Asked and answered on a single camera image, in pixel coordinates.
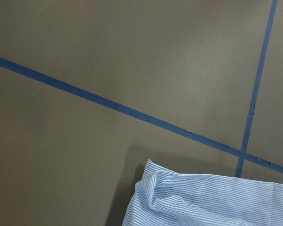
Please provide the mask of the brown paper table cover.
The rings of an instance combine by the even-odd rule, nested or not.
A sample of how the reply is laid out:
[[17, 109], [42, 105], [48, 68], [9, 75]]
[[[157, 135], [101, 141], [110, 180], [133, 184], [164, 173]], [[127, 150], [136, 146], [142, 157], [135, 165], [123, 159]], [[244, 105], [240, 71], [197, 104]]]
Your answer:
[[[0, 57], [240, 150], [270, 0], [0, 0]], [[0, 226], [119, 226], [147, 160], [238, 157], [0, 67]]]

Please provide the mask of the light blue striped shirt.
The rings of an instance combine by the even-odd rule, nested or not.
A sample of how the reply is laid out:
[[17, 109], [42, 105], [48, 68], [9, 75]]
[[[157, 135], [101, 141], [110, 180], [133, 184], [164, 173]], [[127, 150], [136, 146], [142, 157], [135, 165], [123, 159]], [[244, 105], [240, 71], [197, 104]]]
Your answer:
[[125, 226], [283, 226], [283, 184], [181, 174], [147, 161]]

